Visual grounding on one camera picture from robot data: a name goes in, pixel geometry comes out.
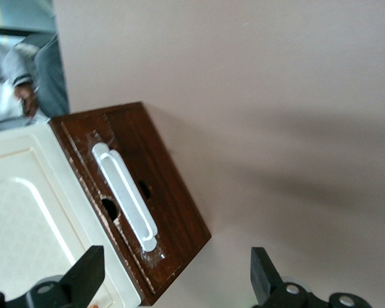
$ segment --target dark wood block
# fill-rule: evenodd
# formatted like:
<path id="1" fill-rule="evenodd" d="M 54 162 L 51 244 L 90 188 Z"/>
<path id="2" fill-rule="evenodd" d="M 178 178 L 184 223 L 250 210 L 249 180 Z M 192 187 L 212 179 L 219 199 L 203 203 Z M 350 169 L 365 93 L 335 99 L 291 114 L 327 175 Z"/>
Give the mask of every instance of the dark wood block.
<path id="1" fill-rule="evenodd" d="M 139 294 L 152 305 L 211 235 L 142 103 L 56 117 L 50 125 Z M 92 147 L 106 143 L 127 165 L 158 228 L 141 248 L 101 173 Z"/>

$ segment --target black clamp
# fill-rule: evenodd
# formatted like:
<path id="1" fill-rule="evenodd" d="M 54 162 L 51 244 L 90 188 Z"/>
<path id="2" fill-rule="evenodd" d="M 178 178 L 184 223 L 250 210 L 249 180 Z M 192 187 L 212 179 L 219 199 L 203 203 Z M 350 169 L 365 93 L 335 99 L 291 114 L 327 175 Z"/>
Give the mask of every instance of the black clamp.
<path id="1" fill-rule="evenodd" d="M 324 302 L 302 286 L 284 282 L 263 248 L 251 250 L 251 283 L 259 304 L 253 308 L 372 308 L 353 294 L 334 293 Z"/>
<path id="2" fill-rule="evenodd" d="M 104 249 L 91 246 L 61 280 L 41 282 L 9 302 L 0 292 L 0 308 L 87 308 L 104 277 Z"/>

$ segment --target drawer pull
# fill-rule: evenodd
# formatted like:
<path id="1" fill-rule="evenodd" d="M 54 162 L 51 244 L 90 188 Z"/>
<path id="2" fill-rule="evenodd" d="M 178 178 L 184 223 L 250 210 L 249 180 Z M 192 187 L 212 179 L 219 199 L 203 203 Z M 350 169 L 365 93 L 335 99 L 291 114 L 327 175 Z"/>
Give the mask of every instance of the drawer pull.
<path id="1" fill-rule="evenodd" d="M 120 154 L 102 142 L 94 145 L 92 154 L 142 249 L 154 250 L 157 226 Z"/>

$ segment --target hole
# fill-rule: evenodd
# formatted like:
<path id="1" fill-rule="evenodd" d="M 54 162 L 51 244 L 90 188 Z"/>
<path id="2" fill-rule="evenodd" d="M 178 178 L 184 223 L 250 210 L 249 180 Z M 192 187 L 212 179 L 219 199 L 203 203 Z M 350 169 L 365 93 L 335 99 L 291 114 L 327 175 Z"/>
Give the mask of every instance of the hole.
<path id="1" fill-rule="evenodd" d="M 150 200 L 150 198 L 151 198 L 151 190 L 147 186 L 146 182 L 141 180 L 141 181 L 139 181 L 139 185 L 140 185 L 140 188 L 141 188 L 141 191 L 142 191 L 144 197 L 146 197 L 147 200 Z"/>
<path id="2" fill-rule="evenodd" d="M 38 294 L 44 294 L 44 293 L 47 293 L 48 291 L 51 290 L 52 287 L 53 287 L 53 284 L 46 284 L 46 285 L 44 285 L 44 286 L 42 286 L 42 287 L 39 287 L 39 288 L 37 289 L 37 293 L 38 293 Z"/>
<path id="3" fill-rule="evenodd" d="M 114 202 L 110 199 L 101 199 L 101 202 L 103 203 L 104 208 L 107 210 L 107 214 L 111 220 L 115 220 L 115 218 L 117 218 L 118 212 Z"/>

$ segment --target hand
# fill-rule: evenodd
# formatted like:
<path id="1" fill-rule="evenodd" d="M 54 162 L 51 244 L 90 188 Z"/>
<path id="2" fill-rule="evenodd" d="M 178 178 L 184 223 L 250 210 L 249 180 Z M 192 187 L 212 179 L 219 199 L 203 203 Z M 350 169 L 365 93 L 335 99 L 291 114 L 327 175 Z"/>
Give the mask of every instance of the hand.
<path id="1" fill-rule="evenodd" d="M 14 87 L 14 95 L 16 98 L 24 100 L 24 114 L 30 118 L 34 117 L 39 107 L 33 86 L 29 82 L 21 83 Z"/>

